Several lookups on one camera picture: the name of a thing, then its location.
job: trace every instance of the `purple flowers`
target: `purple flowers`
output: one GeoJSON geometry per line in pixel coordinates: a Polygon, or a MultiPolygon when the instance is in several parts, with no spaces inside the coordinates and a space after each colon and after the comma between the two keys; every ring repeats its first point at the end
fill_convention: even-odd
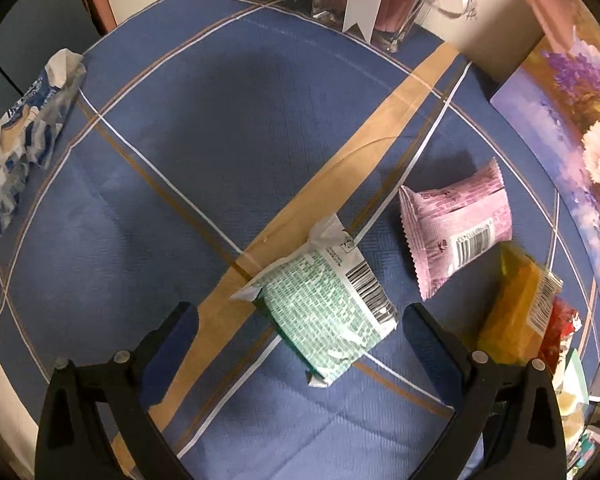
{"type": "Polygon", "coordinates": [[[587,94],[600,95],[600,69],[594,67],[583,54],[543,52],[548,64],[555,70],[556,86],[568,97],[570,104],[587,94]]]}

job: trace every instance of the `flower painting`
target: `flower painting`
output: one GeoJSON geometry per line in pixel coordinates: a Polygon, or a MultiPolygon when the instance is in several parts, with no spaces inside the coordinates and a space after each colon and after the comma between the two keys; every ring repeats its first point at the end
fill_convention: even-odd
{"type": "Polygon", "coordinates": [[[573,217],[600,292],[600,26],[573,0],[573,43],[545,38],[491,103],[534,152],[573,217]]]}

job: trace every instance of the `table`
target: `table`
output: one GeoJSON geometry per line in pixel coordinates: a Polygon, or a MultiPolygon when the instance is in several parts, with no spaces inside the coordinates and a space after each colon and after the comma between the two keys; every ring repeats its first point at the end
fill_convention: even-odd
{"type": "MultiPolygon", "coordinates": [[[[402,311],[418,301],[397,187],[442,187],[495,156],[514,239],[563,280],[600,360],[600,299],[580,235],[493,89],[415,27],[390,56],[294,0],[161,0],[85,54],[48,170],[0,238],[0,362],[35,419],[57,356],[134,348],[186,300],[200,332],[152,417],[192,475],[404,478],[451,413],[398,329],[331,387],[249,303],[228,297],[337,212],[402,311]]],[[[469,346],[498,288],[490,250],[426,307],[469,346]]],[[[107,424],[123,466],[133,463],[107,424]]]]}

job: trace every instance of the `green snack package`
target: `green snack package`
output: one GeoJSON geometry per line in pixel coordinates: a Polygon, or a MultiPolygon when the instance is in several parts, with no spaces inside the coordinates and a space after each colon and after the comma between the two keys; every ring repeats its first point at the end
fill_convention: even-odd
{"type": "Polygon", "coordinates": [[[272,320],[307,364],[311,386],[329,386],[397,326],[396,308],[336,215],[233,298],[272,320]]]}

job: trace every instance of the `plastic wrapper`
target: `plastic wrapper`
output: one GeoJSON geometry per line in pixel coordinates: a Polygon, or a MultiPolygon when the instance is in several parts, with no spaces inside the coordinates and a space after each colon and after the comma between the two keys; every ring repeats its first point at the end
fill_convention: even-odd
{"type": "Polygon", "coordinates": [[[581,326],[578,311],[562,298],[556,296],[549,318],[549,325],[538,352],[538,357],[546,363],[554,376],[560,361],[560,355],[564,354],[564,357],[566,357],[566,353],[571,347],[573,334],[581,326]]]}
{"type": "Polygon", "coordinates": [[[400,211],[423,300],[497,242],[511,240],[509,200],[494,158],[443,189],[402,186],[400,211]]]}
{"type": "Polygon", "coordinates": [[[0,118],[0,235],[16,213],[30,167],[48,168],[85,74],[82,56],[59,50],[23,97],[0,118]]]}
{"type": "Polygon", "coordinates": [[[525,365],[538,355],[561,280],[513,243],[501,244],[502,284],[478,348],[502,364],[525,365]]]}
{"type": "Polygon", "coordinates": [[[233,298],[272,320],[307,365],[311,386],[333,383],[397,326],[394,305],[336,215],[233,298]]]}

